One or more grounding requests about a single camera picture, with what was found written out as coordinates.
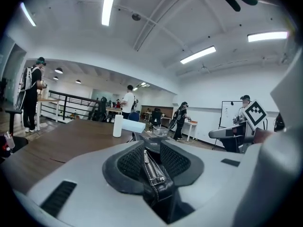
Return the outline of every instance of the sneaker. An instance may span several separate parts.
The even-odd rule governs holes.
[[[35,127],[35,129],[34,129],[34,130],[29,130],[29,131],[31,131],[31,132],[35,132],[35,131],[37,131],[37,127]]]

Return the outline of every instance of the black railing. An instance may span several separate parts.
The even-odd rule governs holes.
[[[76,109],[76,110],[90,112],[90,110],[84,110],[84,109],[80,109],[80,108],[66,106],[66,103],[73,103],[73,104],[78,104],[78,105],[83,105],[83,106],[89,106],[89,104],[91,102],[100,103],[100,101],[98,101],[98,100],[89,99],[89,98],[85,98],[85,97],[80,97],[80,96],[74,96],[74,95],[70,95],[70,94],[66,94],[66,93],[55,92],[55,91],[52,91],[52,90],[50,90],[49,92],[50,92],[50,97],[51,98],[59,99],[60,101],[64,101],[63,120],[65,120],[65,113],[71,113],[72,114],[72,112],[68,112],[66,110],[66,108],[73,108],[73,109]]]

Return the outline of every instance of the zipper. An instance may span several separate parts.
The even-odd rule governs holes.
[[[150,162],[150,159],[148,158],[148,155],[147,155],[147,151],[146,151],[146,150],[144,150],[144,162],[147,164],[147,166],[148,166],[148,168],[149,168],[149,170],[150,170],[150,172],[151,172],[152,177],[153,177],[153,178],[156,178],[156,177],[157,177],[157,176],[156,176],[156,172],[155,172],[155,170],[154,170],[153,167],[152,167],[152,164],[151,164],[151,162]]]

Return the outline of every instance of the baseball cap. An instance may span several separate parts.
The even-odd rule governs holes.
[[[250,96],[248,95],[244,95],[242,97],[240,97],[241,100],[250,100]]]

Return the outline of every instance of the man in white shirt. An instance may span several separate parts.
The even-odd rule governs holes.
[[[134,95],[132,93],[133,86],[127,86],[127,93],[125,94],[123,101],[121,103],[122,108],[122,115],[124,119],[128,119],[128,116],[132,110],[132,106],[134,104]]]

